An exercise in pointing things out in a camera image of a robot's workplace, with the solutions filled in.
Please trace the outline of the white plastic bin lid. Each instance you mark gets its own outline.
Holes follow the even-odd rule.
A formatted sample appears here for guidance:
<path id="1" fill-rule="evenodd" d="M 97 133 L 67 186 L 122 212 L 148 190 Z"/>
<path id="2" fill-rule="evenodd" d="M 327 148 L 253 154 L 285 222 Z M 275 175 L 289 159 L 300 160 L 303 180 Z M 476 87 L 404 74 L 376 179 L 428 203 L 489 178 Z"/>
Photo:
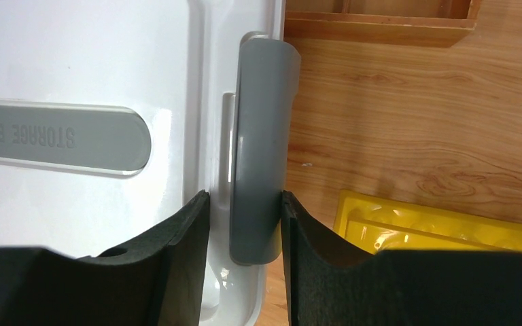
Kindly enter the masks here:
<path id="1" fill-rule="evenodd" d="M 210 197 L 198 325 L 253 325 L 230 256 L 239 52 L 283 1 L 0 1 L 0 247 L 96 257 Z"/>

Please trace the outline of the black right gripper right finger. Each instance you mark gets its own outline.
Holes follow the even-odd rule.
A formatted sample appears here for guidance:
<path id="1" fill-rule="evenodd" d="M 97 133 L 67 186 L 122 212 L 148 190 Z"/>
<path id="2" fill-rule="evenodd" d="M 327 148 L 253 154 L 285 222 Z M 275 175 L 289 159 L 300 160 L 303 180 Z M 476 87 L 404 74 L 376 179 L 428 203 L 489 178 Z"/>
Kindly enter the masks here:
<path id="1" fill-rule="evenodd" d="M 283 192 L 281 236 L 291 325 L 522 325 L 522 253 L 370 254 Z"/>

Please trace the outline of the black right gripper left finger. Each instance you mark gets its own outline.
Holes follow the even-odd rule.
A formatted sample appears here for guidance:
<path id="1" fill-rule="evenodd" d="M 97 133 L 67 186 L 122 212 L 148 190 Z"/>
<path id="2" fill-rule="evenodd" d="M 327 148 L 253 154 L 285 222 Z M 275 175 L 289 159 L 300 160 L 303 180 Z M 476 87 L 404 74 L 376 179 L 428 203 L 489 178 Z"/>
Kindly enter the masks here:
<path id="1" fill-rule="evenodd" d="M 198 325 L 210 197 L 96 257 L 0 247 L 0 325 Z"/>

